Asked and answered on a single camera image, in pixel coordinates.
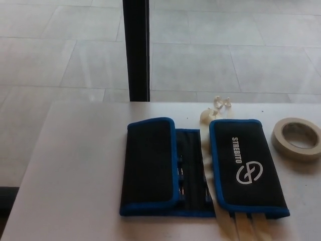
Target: gray floor tile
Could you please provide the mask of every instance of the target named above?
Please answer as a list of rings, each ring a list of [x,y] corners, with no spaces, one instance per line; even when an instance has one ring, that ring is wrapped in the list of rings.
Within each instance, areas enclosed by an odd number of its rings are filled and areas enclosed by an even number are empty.
[[[29,0],[29,4],[90,6],[92,0]]]
[[[155,9],[217,12],[215,0],[155,0]]]
[[[19,187],[27,166],[25,160],[0,159],[0,186]]]
[[[152,102],[197,102],[196,92],[192,91],[150,91]]]
[[[59,86],[74,40],[0,39],[0,84]]]
[[[29,0],[0,0],[0,4],[27,4]]]
[[[254,14],[266,45],[321,46],[321,26],[314,16]]]
[[[220,12],[279,13],[273,0],[217,0]]]
[[[293,0],[274,0],[281,13],[283,14],[302,14],[297,1]]]
[[[125,43],[78,41],[61,86],[128,89]]]
[[[106,89],[104,102],[129,102],[128,89]]]
[[[264,45],[251,14],[188,12],[194,44]]]
[[[45,29],[56,6],[0,6],[0,37],[38,38]]]
[[[17,159],[28,165],[38,140],[41,126],[13,127],[2,126],[0,129],[0,158]]]
[[[153,44],[152,90],[239,91],[228,47]]]
[[[290,103],[287,94],[267,93],[224,93],[224,92],[197,92],[198,102],[213,102],[219,95],[226,99],[230,97],[232,103]]]
[[[58,7],[43,38],[115,41],[119,8]]]
[[[152,11],[150,13],[150,41],[153,43],[190,43],[187,13],[184,11]]]
[[[0,106],[6,99],[6,96],[8,95],[10,90],[11,90],[11,86],[0,86]]]
[[[319,0],[292,0],[303,14],[321,15],[321,2]]]
[[[321,75],[321,48],[305,48],[304,50],[319,75]]]
[[[118,33],[117,33],[117,42],[125,42],[125,25],[124,25],[124,14],[121,13],[119,27],[118,27]]]
[[[66,101],[103,101],[105,89],[59,88],[56,100]]]
[[[55,87],[12,87],[0,109],[0,126],[41,127],[58,92]]]
[[[289,94],[292,103],[321,103],[319,94]]]
[[[321,93],[321,78],[303,48],[231,46],[242,92]]]
[[[122,0],[93,0],[92,7],[119,8],[122,6]]]

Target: blue trim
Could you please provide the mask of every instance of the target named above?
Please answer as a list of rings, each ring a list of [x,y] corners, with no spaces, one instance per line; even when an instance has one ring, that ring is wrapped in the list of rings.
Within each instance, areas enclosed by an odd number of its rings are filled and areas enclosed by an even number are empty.
[[[220,167],[219,167],[219,159],[217,154],[217,146],[216,146],[216,137],[215,137],[215,129],[214,125],[218,122],[239,122],[239,123],[258,123],[262,125],[262,123],[257,119],[218,119],[214,120],[210,123],[210,139],[211,139],[211,147],[212,147],[212,160],[213,160],[213,169],[214,169],[214,185],[216,190],[217,201],[220,206],[227,211],[232,212],[246,212],[246,213],[265,213],[270,218],[280,218],[290,216],[290,212],[287,208],[282,207],[273,207],[273,206],[241,206],[241,205],[232,205],[228,204],[224,200],[223,190],[221,185],[221,177],[220,177]]]
[[[176,147],[176,130],[175,123],[171,118],[159,117],[142,120],[140,122],[131,123],[127,126],[127,129],[132,126],[142,125],[151,122],[162,122],[167,121],[170,123],[171,131],[171,145],[172,145],[172,179],[173,179],[173,196],[170,200],[165,202],[145,202],[145,203],[131,203],[120,208],[120,215],[124,216],[126,213],[130,213],[135,210],[142,209],[168,209],[172,208],[179,200],[179,177],[177,175],[178,158],[177,158],[177,147]]]

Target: table surface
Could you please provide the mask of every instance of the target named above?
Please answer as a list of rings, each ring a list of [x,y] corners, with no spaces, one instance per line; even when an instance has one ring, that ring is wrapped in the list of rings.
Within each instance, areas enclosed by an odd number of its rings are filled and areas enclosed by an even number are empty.
[[[220,240],[214,218],[118,214],[127,125],[168,116],[198,128],[210,103],[55,103],[26,170],[2,241]],[[235,118],[256,118],[270,139],[275,123],[301,117],[321,126],[321,105],[234,104]],[[321,165],[296,164],[270,146],[291,216],[270,220],[273,240],[319,240]]]

